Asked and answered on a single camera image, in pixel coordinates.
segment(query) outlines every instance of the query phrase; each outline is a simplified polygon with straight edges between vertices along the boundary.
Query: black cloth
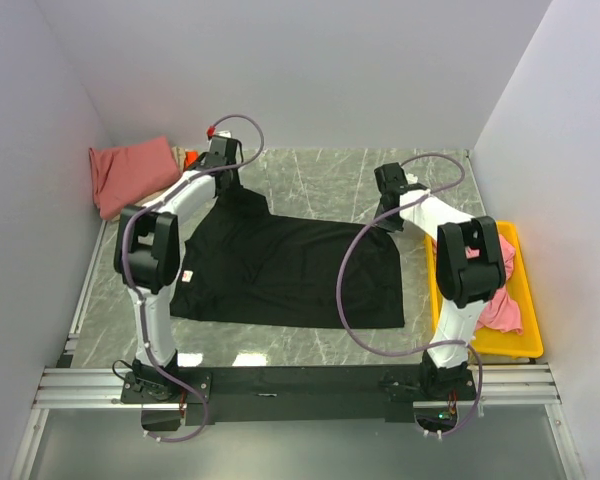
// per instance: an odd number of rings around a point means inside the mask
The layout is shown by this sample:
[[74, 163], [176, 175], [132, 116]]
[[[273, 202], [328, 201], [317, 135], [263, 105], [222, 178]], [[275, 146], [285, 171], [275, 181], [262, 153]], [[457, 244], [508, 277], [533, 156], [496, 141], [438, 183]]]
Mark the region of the black cloth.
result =
[[[171, 315], [342, 328], [336, 277], [360, 228], [271, 215], [262, 195], [244, 188], [228, 191], [185, 242]], [[347, 265], [342, 293], [352, 328], [404, 326], [400, 256], [386, 232], [374, 228], [362, 238]]]

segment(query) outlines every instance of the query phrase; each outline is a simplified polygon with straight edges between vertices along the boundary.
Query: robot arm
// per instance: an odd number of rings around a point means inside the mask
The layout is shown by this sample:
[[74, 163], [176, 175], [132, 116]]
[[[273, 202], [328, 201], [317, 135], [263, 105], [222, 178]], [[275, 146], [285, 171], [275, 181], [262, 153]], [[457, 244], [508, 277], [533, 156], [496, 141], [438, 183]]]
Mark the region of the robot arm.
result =
[[[480, 314], [505, 283], [502, 250], [495, 222], [490, 217], [475, 218], [431, 196], [413, 176], [406, 176], [399, 164], [376, 169], [382, 194], [378, 213], [405, 205], [398, 215], [388, 217], [380, 226], [401, 230], [403, 221], [413, 223], [437, 245], [436, 281], [443, 295], [440, 320], [432, 343], [461, 340], [469, 343]], [[478, 251], [467, 259], [466, 249]], [[462, 345], [445, 345], [425, 353], [423, 363], [433, 372], [466, 367], [468, 352]]]
[[[134, 363], [139, 362], [140, 365], [147, 367], [153, 365], [143, 343], [141, 308], [144, 308], [151, 353], [159, 366], [168, 369], [177, 361], [176, 345], [171, 333], [169, 302], [170, 286], [180, 269], [178, 221], [188, 220], [207, 201], [229, 188], [240, 186], [236, 170], [193, 179], [207, 168], [234, 165], [238, 148], [237, 140], [220, 135], [213, 136], [209, 152], [193, 165], [195, 169], [185, 171], [180, 180], [158, 198], [142, 207], [127, 206], [120, 214], [114, 268], [122, 275], [126, 284], [122, 267], [122, 239], [125, 228], [131, 217], [139, 210], [151, 205], [161, 205], [142, 215], [136, 221], [131, 233], [129, 264], [134, 283], [144, 299], [142, 305], [136, 290], [127, 289], [134, 306], [138, 338]], [[142, 238], [149, 235], [153, 236], [150, 244], [144, 243]]]

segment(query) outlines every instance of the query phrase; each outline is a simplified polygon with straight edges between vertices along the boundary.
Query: orange object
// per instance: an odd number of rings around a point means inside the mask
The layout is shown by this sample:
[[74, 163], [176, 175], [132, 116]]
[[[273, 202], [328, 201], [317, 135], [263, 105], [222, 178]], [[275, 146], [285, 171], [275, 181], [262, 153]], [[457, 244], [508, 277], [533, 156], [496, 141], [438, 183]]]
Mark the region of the orange object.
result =
[[[538, 329], [538, 320], [531, 302], [531, 292], [527, 275], [522, 262], [522, 252], [518, 242], [516, 227], [509, 222], [497, 222], [498, 233], [516, 249], [513, 257], [513, 274], [507, 281], [507, 292], [511, 298], [518, 302], [520, 317], [524, 332], [518, 335], [515, 332], [502, 333], [490, 328], [481, 328], [476, 332], [476, 339], [471, 345], [480, 353], [493, 355], [508, 355], [511, 357], [538, 358], [544, 352], [542, 338]], [[433, 240], [428, 235], [424, 239], [427, 251], [427, 267], [429, 270], [429, 290], [431, 291], [431, 316], [433, 329], [438, 325], [440, 308], [442, 308], [442, 295], [436, 282], [436, 260], [433, 250]]]
[[198, 152], [192, 150], [187, 152], [187, 158], [184, 160], [184, 169], [186, 170], [198, 160]]

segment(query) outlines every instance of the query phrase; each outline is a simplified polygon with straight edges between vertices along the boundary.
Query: floor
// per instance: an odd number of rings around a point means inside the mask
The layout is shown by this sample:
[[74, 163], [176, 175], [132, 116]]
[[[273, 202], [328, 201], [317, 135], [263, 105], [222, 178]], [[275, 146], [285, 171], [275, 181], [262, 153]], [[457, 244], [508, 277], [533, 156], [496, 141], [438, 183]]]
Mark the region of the floor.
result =
[[[322, 220], [366, 223], [373, 218], [379, 194], [373, 170], [421, 153], [401, 149], [271, 149], [241, 170], [242, 183], [264, 194], [272, 213]], [[468, 152], [446, 151], [467, 170], [464, 182], [440, 194], [442, 200], [473, 215], [484, 214]], [[457, 178], [455, 166], [427, 158], [408, 171], [430, 186]], [[181, 226], [189, 238], [211, 202]], [[110, 367], [116, 359], [132, 360], [136, 349], [131, 302], [113, 270], [117, 224], [108, 224], [94, 270], [91, 295], [84, 309], [72, 367]], [[393, 234], [400, 251], [405, 327], [366, 331], [362, 338], [377, 348], [404, 350], [431, 338], [429, 290], [426, 281], [424, 234], [406, 228]], [[173, 319], [173, 334], [183, 364], [231, 365], [361, 365], [418, 363], [418, 355], [379, 357], [355, 345], [344, 330], [299, 329]], [[487, 361], [510, 361], [493, 357]]]

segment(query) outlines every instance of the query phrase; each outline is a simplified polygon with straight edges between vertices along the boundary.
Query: gray wall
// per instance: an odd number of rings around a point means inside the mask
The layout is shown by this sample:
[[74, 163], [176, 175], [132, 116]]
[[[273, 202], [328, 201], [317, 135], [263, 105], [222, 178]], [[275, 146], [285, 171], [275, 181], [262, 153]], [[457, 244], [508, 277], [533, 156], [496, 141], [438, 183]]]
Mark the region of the gray wall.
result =
[[547, 357], [600, 479], [600, 0], [554, 0], [475, 150], [487, 210], [520, 230]]
[[107, 143], [35, 3], [0, 1], [0, 479], [66, 339], [98, 229], [87, 147]]
[[408, 148], [475, 145], [549, 4], [38, 1], [118, 143], [241, 112], [272, 146]]

